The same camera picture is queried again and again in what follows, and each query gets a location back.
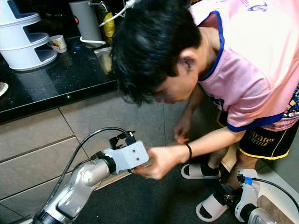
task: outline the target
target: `black countertop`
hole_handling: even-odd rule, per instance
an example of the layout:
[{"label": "black countertop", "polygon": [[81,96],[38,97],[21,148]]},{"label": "black countertop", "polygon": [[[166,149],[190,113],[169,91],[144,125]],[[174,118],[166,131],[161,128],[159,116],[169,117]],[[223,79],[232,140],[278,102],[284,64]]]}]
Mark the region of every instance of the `black countertop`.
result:
[{"label": "black countertop", "polygon": [[116,90],[92,49],[78,38],[66,43],[65,53],[36,70],[14,71],[1,58],[0,81],[9,85],[0,97],[1,124]]}]

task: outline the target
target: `floor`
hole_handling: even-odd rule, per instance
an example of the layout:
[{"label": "floor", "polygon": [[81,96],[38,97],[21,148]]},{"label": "floor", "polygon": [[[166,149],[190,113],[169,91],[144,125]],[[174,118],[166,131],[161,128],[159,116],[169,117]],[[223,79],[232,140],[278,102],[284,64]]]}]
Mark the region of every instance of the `floor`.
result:
[{"label": "floor", "polygon": [[[217,181],[187,180],[176,166],[162,180],[129,175],[94,192],[75,224],[200,224],[195,207]],[[225,181],[228,172],[221,167]],[[212,224],[238,224],[226,211]]]}]

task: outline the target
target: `foot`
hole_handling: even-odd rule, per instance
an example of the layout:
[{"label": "foot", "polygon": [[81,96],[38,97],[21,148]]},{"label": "foot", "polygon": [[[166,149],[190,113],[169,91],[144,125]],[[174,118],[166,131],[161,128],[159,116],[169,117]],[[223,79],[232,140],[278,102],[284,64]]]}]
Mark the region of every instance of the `foot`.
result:
[{"label": "foot", "polygon": [[212,169],[207,164],[186,164],[181,169],[181,174],[186,179],[209,179],[220,178],[220,170]]},{"label": "foot", "polygon": [[205,222],[212,222],[218,219],[228,207],[221,204],[212,194],[206,200],[196,206],[196,214],[198,218]]}]

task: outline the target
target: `white cup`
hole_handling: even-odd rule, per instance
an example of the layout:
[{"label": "white cup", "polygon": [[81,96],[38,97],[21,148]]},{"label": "white cup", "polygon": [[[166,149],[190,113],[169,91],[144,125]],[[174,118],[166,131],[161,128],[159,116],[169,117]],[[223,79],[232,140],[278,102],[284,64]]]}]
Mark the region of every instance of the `white cup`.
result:
[{"label": "white cup", "polygon": [[57,53],[64,53],[67,50],[64,36],[62,35],[51,36],[49,44]]}]

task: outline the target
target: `sandal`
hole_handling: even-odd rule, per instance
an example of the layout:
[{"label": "sandal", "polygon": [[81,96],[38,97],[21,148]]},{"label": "sandal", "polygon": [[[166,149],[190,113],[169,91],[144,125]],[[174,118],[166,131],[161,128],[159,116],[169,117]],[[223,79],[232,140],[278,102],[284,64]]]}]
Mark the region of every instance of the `sandal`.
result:
[{"label": "sandal", "polygon": [[218,219],[228,207],[220,204],[214,195],[210,195],[206,200],[196,206],[198,218],[205,222],[212,222]]},{"label": "sandal", "polygon": [[220,178],[220,170],[218,172],[218,175],[203,175],[201,171],[201,166],[204,166],[203,164],[186,164],[181,169],[181,175],[190,180],[195,179],[208,179],[208,180],[217,180]]}]

